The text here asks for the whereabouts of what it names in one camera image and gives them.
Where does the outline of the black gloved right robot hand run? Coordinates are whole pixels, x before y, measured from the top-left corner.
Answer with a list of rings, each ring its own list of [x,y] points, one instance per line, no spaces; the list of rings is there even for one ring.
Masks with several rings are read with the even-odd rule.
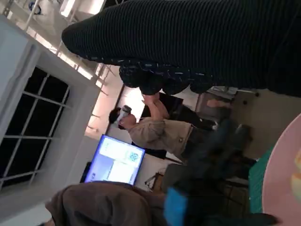
[[[118,66],[145,95],[213,86],[301,95],[298,0],[129,0],[69,25],[62,41]]]

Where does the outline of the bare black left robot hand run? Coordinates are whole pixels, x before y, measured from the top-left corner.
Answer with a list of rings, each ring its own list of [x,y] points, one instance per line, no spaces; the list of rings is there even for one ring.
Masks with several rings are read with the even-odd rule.
[[[192,131],[181,154],[184,173],[167,190],[164,217],[169,226],[273,226],[280,220],[266,213],[229,216],[224,186],[230,178],[247,179],[253,160],[242,154],[240,129],[231,120],[206,133]]]

